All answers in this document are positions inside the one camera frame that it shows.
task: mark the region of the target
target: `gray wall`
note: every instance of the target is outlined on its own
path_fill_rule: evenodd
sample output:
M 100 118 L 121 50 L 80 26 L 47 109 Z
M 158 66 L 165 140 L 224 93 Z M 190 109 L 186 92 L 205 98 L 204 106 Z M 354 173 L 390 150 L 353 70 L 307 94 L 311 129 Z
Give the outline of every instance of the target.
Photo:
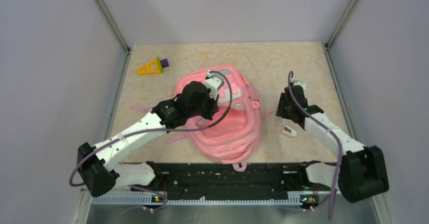
M 353 115 L 385 154 L 400 223 L 427 223 L 429 0 L 361 0 L 333 47 Z
M 133 44 L 327 41 L 350 0 L 105 0 Z
M 1 223 L 71 221 L 124 58 L 93 0 L 0 0 Z

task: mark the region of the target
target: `yellow plastic object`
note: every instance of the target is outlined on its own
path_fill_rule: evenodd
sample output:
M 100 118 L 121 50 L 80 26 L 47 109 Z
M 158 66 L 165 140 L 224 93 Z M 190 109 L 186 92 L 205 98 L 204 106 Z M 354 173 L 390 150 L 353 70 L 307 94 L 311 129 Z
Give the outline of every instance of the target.
M 161 74 L 163 72 L 159 57 L 137 69 L 139 75 Z

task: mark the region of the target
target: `purple cap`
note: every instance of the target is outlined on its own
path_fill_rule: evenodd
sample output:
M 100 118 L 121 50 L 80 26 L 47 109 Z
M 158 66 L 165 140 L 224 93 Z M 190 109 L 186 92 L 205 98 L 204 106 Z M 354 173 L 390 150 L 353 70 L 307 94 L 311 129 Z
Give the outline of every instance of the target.
M 161 67 L 162 68 L 165 68 L 165 67 L 169 66 L 167 58 L 161 60 L 160 62 L 161 62 Z

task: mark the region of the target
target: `black and white robotic arm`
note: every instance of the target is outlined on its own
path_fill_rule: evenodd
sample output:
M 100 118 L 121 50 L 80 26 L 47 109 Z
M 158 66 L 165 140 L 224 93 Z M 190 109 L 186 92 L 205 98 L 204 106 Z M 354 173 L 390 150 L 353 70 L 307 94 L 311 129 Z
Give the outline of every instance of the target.
M 97 151 L 77 170 L 91 195 L 101 196 L 115 185 L 148 185 L 155 178 L 149 165 L 119 163 L 147 142 L 168 133 L 168 130 L 160 129 L 177 128 L 195 116 L 212 120 L 219 111 L 218 91 L 223 85 L 224 79 L 219 74 L 207 71 L 204 83 L 191 82 L 181 94 L 160 102 L 142 119 L 112 138 L 93 146 L 88 143 L 81 145 L 78 148 L 78 163 Z
M 308 117 L 293 100 L 289 87 L 299 105 L 314 119 L 323 123 L 323 128 L 314 119 Z M 338 156 L 338 143 L 333 132 L 342 145 L 342 159 L 339 169 L 336 188 L 349 202 L 357 202 L 362 199 L 386 192 L 389 189 L 389 181 L 386 172 L 383 152 L 377 146 L 367 147 L 361 142 L 353 139 L 338 126 L 336 126 L 317 105 L 308 105 L 304 95 L 306 88 L 302 81 L 291 80 L 289 87 L 280 95 L 280 101 L 276 116 L 290 119 L 319 139 L 334 156 Z M 296 131 L 286 126 L 285 131 L 290 136 L 295 136 Z M 321 162 L 302 163 L 307 181 L 323 184 L 331 187 L 334 177 L 335 166 Z

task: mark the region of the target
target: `pink backpack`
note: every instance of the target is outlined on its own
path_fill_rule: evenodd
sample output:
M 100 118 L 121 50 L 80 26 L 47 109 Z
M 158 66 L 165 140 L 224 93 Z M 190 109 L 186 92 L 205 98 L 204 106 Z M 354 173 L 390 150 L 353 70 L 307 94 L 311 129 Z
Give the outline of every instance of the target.
M 261 114 L 259 97 L 246 78 L 232 66 L 216 66 L 185 75 L 179 80 L 176 94 L 192 81 L 204 82 L 207 70 L 216 70 L 228 78 L 232 87 L 233 102 L 228 115 L 216 126 L 185 133 L 173 137 L 172 141 L 192 138 L 200 151 L 208 159 L 223 164 L 232 164 L 236 171 L 245 171 L 246 159 L 261 143 Z M 219 112 L 213 120 L 219 119 L 226 110 L 229 102 L 229 88 L 225 83 L 219 90 Z M 197 116 L 188 119 L 186 128 L 201 128 L 211 124 L 211 121 Z

